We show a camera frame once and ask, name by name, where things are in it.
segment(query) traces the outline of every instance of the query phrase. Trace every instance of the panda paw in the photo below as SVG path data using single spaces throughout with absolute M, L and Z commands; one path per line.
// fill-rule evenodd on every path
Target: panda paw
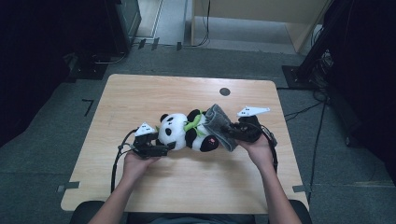
M 203 152 L 212 151 L 219 146 L 219 140 L 214 135 L 207 136 L 201 144 L 200 150 Z

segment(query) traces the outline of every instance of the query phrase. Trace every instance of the gray carpet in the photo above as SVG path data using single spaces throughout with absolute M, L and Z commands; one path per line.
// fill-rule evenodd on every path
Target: gray carpet
M 120 63 L 111 64 L 103 80 L 63 83 L 29 128 L 1 147 L 0 223 L 68 223 L 62 193 L 90 127 L 109 75 L 141 74 L 273 80 L 287 87 L 281 65 L 299 65 L 298 55 L 146 45 Z M 285 114 L 314 105 L 312 91 L 278 91 Z M 82 99 L 94 100 L 89 106 Z M 303 182 L 314 174 L 310 212 L 314 223 L 396 223 L 396 188 L 384 164 L 365 148 L 345 146 L 344 131 L 333 109 L 324 107 L 323 125 L 313 155 L 322 112 L 314 107 L 288 121 Z M 266 216 L 257 216 L 266 223 Z

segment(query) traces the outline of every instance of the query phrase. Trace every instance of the white marker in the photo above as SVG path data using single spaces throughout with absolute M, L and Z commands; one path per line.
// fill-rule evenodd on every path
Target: white marker
M 243 110 L 241 110 L 239 113 L 236 115 L 239 117 L 250 117 L 253 115 L 258 115 L 262 113 L 266 113 L 270 111 L 269 107 L 251 107 L 251 106 L 246 106 Z
M 155 133 L 155 130 L 151 128 L 146 122 L 144 122 L 134 133 L 134 136 L 140 136 L 148 133 Z

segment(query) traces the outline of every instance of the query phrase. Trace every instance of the panda eye patch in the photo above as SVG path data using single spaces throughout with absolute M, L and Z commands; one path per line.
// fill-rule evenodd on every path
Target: panda eye patch
M 170 129 L 165 129 L 166 135 L 170 136 L 172 134 L 172 130 Z

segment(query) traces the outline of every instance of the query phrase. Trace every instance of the black dot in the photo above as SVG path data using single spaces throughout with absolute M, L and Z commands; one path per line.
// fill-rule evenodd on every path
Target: black dot
M 223 95 L 223 96 L 228 96 L 228 95 L 230 95 L 230 90 L 228 89 L 228 88 L 221 88 L 220 89 L 220 94 L 221 95 Z

